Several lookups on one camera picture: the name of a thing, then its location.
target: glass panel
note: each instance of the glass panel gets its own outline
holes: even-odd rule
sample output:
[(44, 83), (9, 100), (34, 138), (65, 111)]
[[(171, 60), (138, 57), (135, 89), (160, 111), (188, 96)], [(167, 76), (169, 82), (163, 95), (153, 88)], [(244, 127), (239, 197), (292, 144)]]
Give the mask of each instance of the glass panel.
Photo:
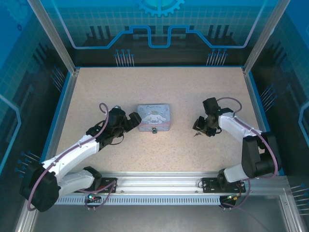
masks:
[(77, 66), (243, 65), (277, 3), (42, 2)]
[(13, 231), (21, 179), (42, 155), (68, 71), (26, 0), (0, 6), (0, 227)]
[[(292, 187), (309, 184), (308, 8), (308, 2), (290, 2), (252, 69)], [(304, 193), (299, 192), (298, 200), (306, 198)]]

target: beige work surface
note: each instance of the beige work surface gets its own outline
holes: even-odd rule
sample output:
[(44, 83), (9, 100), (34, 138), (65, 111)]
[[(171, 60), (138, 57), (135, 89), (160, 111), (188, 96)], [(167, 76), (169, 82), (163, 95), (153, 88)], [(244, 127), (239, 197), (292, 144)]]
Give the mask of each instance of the beige work surface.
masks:
[[(74, 171), (86, 166), (124, 172), (218, 171), (240, 162), (240, 143), (225, 131), (211, 138), (193, 137), (192, 126), (199, 116), (205, 116), (205, 99), (226, 96), (241, 101), (238, 116), (257, 128), (241, 68), (81, 68), (57, 154), (104, 119), (100, 102), (108, 107), (120, 105), (127, 116), (137, 112), (140, 104), (166, 103), (170, 105), (170, 131), (152, 134), (136, 128), (125, 134), (121, 144), (105, 147)], [(239, 107), (231, 100), (219, 105)]]

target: grid pattern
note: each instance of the grid pattern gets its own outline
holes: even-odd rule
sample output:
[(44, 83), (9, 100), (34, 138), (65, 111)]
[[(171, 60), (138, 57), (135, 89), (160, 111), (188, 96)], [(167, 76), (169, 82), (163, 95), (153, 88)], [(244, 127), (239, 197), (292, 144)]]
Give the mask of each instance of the grid pattern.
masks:
[[(105, 26), (109, 27), (111, 36), (116, 36), (125, 30), (125, 26), (131, 25), (155, 26), (154, 36), (165, 36), (164, 26), (183, 24), (194, 26), (194, 29), (201, 31), (203, 35), (208, 35), (210, 26), (213, 25), (211, 38), (215, 37), (218, 25), (222, 26), (218, 38), (222, 37), (224, 26), (229, 25), (227, 35), (233, 33), (232, 39), (236, 44), (243, 45), (260, 9), (261, 7), (248, 6), (182, 6), (179, 10), (175, 10), (175, 13), (162, 17), (146, 14), (138, 7), (60, 8), (59, 11), (76, 46), (83, 46), (87, 40), (86, 34), (91, 35), (90, 26), (94, 26), (95, 30), (98, 30), (97, 26), (102, 26), (102, 39), (107, 39), (109, 32)], [(55, 10), (51, 8), (46, 10), (61, 38), (68, 45), (67, 35)], [(256, 42), (272, 10), (273, 7), (266, 7), (263, 10), (250, 44)]]
[[(38, 71), (39, 64), (32, 55), (41, 41), (50, 43), (36, 16), (33, 15), (0, 69), (0, 94), (9, 101), (12, 101), (25, 73)], [(0, 123), (7, 110), (7, 104), (0, 101)]]
[(287, 55), (281, 63), (282, 70), (284, 72), (294, 70), (309, 99), (309, 48), (287, 14), (282, 16), (268, 45), (279, 41)]

